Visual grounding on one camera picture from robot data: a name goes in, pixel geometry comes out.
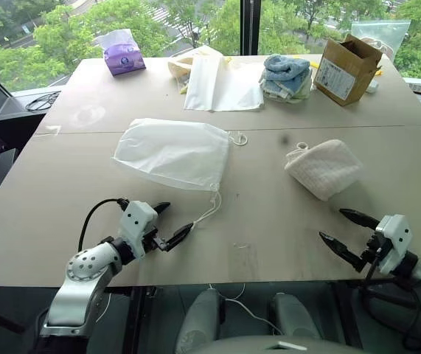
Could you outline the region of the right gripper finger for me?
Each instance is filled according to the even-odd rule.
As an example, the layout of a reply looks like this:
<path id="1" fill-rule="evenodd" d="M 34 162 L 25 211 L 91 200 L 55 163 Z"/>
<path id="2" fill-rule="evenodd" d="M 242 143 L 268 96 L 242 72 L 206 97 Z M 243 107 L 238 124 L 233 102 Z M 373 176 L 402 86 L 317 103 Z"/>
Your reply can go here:
<path id="1" fill-rule="evenodd" d="M 353 254 L 345 244 L 338 239 L 325 234 L 324 232 L 319 232 L 319 236 L 332 252 L 338 255 L 342 260 L 349 263 L 356 271 L 363 270 L 364 260 L 356 254 Z"/>
<path id="2" fill-rule="evenodd" d="M 376 230 L 377 225 L 380 223 L 379 220 L 354 209 L 340 208 L 339 212 L 353 223 L 371 230 Z"/>

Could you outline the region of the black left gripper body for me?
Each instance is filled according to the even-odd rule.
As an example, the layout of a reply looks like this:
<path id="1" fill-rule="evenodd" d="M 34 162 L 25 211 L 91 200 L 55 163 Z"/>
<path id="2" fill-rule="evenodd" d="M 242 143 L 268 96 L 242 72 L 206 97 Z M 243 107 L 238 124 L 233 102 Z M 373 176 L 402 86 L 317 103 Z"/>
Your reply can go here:
<path id="1" fill-rule="evenodd" d="M 142 245 L 146 254 L 156 249 L 160 251 L 168 250 L 167 241 L 158 236 L 158 229 L 156 227 L 153 227 L 149 232 L 147 232 L 143 236 Z"/>

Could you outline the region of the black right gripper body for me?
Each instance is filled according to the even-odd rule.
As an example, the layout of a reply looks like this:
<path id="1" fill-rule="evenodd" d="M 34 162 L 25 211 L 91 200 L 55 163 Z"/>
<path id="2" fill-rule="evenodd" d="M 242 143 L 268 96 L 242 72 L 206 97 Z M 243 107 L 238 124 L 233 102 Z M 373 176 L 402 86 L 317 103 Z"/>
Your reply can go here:
<path id="1" fill-rule="evenodd" d="M 378 254 L 382 252 L 382 247 L 383 236 L 371 236 L 369 241 L 366 243 L 366 249 L 360 255 L 360 260 L 355 266 L 355 270 L 360 273 L 367 264 L 372 266 L 377 259 Z"/>

